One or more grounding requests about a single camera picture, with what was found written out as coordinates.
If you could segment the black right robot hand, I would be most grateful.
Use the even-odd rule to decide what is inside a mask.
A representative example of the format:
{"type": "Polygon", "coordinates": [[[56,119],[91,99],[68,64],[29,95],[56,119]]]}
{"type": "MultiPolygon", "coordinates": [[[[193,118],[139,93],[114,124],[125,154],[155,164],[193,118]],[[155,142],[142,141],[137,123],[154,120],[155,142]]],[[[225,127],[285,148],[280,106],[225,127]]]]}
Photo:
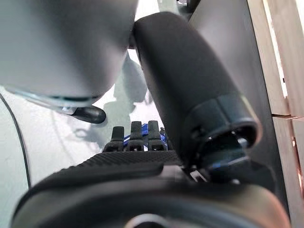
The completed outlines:
{"type": "Polygon", "coordinates": [[[30,188],[13,228],[288,228],[275,180],[247,149],[262,126],[208,43],[169,12],[133,29],[157,121],[113,128],[104,150],[30,188]]]}

